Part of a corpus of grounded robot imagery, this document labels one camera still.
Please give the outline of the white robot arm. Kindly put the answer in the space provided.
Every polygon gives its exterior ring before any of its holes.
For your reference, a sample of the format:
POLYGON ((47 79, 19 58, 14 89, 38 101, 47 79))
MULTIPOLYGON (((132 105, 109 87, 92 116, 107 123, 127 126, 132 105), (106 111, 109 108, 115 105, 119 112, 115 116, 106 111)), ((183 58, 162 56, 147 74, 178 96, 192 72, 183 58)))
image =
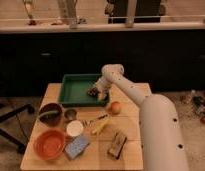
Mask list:
POLYGON ((124 77, 121 64, 107 64, 95 83, 100 93, 114 84, 139 107, 143 171, 189 171, 178 113, 173 102, 161 94, 147 94, 124 77))

